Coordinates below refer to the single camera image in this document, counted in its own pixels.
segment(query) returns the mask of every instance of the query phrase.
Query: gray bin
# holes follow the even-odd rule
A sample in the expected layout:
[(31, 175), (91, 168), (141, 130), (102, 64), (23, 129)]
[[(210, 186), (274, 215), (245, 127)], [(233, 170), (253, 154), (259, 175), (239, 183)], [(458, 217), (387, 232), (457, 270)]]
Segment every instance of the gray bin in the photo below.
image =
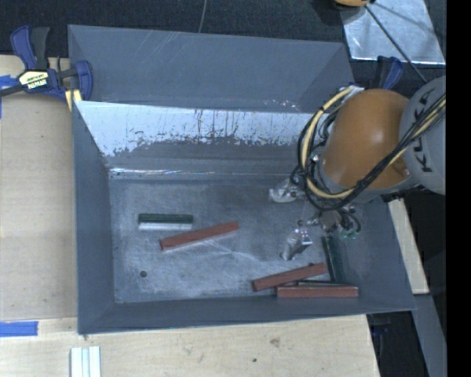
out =
[[(268, 190), (293, 170), (310, 113), (352, 81), (342, 44), (79, 26), (69, 43), (71, 61), (88, 60), (94, 73), (91, 101), (72, 116), (79, 333), (414, 308), (379, 199), (359, 209), (356, 240), (331, 242), (337, 278), (357, 284), (358, 298), (277, 299), (250, 287), (326, 261), (319, 228), (293, 261), (279, 257), (313, 208), (274, 203)], [(159, 239), (179, 232), (140, 231), (140, 213), (239, 230), (161, 252)]]

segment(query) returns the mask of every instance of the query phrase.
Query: yellow cable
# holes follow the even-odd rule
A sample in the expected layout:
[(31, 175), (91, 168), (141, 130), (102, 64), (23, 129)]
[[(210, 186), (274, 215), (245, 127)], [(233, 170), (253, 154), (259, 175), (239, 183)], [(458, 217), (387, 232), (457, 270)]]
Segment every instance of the yellow cable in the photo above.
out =
[[(311, 124), (310, 124), (309, 128), (307, 129), (307, 132), (305, 133), (304, 142), (302, 143), (302, 147), (301, 147), (301, 165), (304, 169), (306, 168), (306, 163), (307, 163), (307, 155), (308, 155), (307, 147), (309, 146), (308, 141), (310, 141), (310, 138), (312, 136), (312, 132), (314, 131), (314, 129), (316, 127), (316, 124), (319, 122), (319, 119), (324, 114), (324, 112), (334, 102), (338, 101), (338, 99), (344, 97), (347, 93), (350, 92), (350, 91), (347, 91), (347, 89), (348, 88), (346, 88), (345, 90), (342, 90), (340, 93), (338, 93), (337, 95), (332, 97), (312, 118)], [(428, 129), (429, 125), (438, 116), (440, 109), (443, 108), (445, 110), (446, 102), (447, 102), (446, 98), (443, 97), (440, 100), (440, 103), (426, 116), (426, 118), (428, 118), (428, 120), (425, 122), (425, 124), (420, 129), (418, 129), (416, 132), (414, 132), (412, 134), (411, 138), (418, 137), (419, 135), (421, 135), (422, 133), (424, 133), (424, 131), (426, 131)], [(401, 149), (396, 154), (396, 156), (385, 166), (385, 168), (382, 171), (384, 171), (385, 169), (392, 166), (403, 155), (403, 153), (407, 150), (407, 148), (408, 147)], [(355, 188), (355, 187), (351, 187), (351, 188), (347, 188), (346, 190), (344, 190), (342, 192), (328, 193), (328, 192), (324, 192), (320, 188), (317, 188), (316, 185), (314, 185), (312, 183), (312, 180), (309, 177), (307, 177), (307, 187), (314, 194), (316, 194), (317, 196), (320, 196), (322, 198), (327, 198), (327, 199), (344, 198), (344, 197), (348, 196), (351, 192), (353, 192), (354, 188)]]

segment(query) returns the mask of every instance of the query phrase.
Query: yellow clamp label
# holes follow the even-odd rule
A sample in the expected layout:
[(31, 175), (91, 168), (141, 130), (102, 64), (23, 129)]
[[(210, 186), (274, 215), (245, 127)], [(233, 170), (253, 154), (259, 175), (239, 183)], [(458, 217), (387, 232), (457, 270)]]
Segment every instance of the yellow clamp label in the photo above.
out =
[(29, 90), (47, 85), (49, 73), (46, 71), (26, 71), (19, 77), (21, 85), (25, 85)]

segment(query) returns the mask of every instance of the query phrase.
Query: red-brown bar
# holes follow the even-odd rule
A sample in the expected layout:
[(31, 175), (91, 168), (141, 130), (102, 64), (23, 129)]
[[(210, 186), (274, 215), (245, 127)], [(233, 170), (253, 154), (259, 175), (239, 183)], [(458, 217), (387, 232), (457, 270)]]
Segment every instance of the red-brown bar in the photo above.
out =
[(239, 224), (234, 222), (222, 223), (220, 225), (211, 226), (209, 228), (192, 230), (191, 232), (182, 233), (180, 235), (167, 237), (160, 240), (160, 247), (163, 251), (171, 250), (185, 244), (198, 243), (201, 240), (209, 239), (234, 232), (239, 228)]
[(264, 276), (263, 278), (254, 280), (251, 284), (253, 285), (254, 291), (261, 291), (262, 289), (268, 289), (270, 287), (276, 287), (279, 285), (294, 282), (295, 280), (303, 280), (311, 276), (320, 275), (327, 271), (327, 267), (322, 263), (307, 265), (306, 267), (292, 269), (285, 273), (277, 273), (274, 275)]
[(357, 298), (358, 287), (354, 285), (296, 285), (276, 287), (278, 298)]

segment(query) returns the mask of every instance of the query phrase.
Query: black floor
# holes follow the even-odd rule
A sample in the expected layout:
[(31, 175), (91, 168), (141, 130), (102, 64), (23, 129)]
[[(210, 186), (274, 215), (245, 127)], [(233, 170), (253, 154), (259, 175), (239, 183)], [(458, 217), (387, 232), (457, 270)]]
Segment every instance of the black floor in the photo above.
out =
[[(137, 27), (174, 31), (199, 30), (204, 0), (0, 0), (0, 53), (12, 53), (11, 32), (25, 24), (52, 28), (49, 56), (68, 56), (68, 24)], [(442, 52), (447, 55), (447, 0), (425, 0)], [(207, 0), (203, 32), (344, 42), (340, 13), (328, 0)], [(352, 61), (355, 80), (371, 86), (375, 63)], [(442, 67), (419, 67), (428, 79), (442, 76)], [(403, 78), (395, 90), (411, 96), (420, 78), (404, 66)], [(426, 192), (407, 197), (423, 261), (445, 247), (445, 202), (442, 196)], [(446, 291), (435, 296), (436, 307), (446, 333)], [(389, 314), (377, 320), (382, 337), (383, 376), (425, 376), (425, 365), (415, 340), (409, 313)], [(379, 347), (380, 337), (375, 337)]]

